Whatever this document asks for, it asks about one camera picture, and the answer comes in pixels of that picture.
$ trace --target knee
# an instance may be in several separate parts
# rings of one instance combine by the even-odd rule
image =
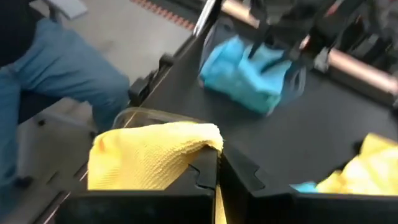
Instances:
[[[104,83],[100,91],[104,96],[102,102],[107,106],[126,105],[128,103],[128,91],[130,82],[125,75],[115,75]]]

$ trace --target jeans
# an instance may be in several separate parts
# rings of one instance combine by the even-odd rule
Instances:
[[[78,34],[45,18],[30,49],[0,68],[0,186],[16,178],[21,90],[87,101],[99,130],[127,106],[129,80]]]

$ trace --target black surface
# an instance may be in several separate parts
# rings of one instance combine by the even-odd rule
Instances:
[[[367,133],[398,139],[388,108],[322,75],[310,74],[304,95],[269,117],[200,88],[204,39],[202,34],[190,43],[143,107],[215,123],[230,144],[282,183],[324,179],[352,159],[354,143]]]

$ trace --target yellow cloth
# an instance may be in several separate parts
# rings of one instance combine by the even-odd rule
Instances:
[[[320,193],[398,195],[398,143],[368,134],[360,154],[317,189]]]
[[[223,138],[214,124],[176,122],[108,131],[90,151],[88,190],[164,190],[204,145],[221,154]],[[219,187],[216,223],[226,223]]]

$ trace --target metal rod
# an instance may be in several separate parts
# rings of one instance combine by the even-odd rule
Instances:
[[[235,0],[226,0],[221,10],[254,28],[258,28],[259,21],[250,15],[250,8]],[[331,49],[328,63],[357,79],[360,79],[379,90],[393,95],[398,95],[398,80],[387,72],[376,69],[371,65],[361,62],[337,49]]]

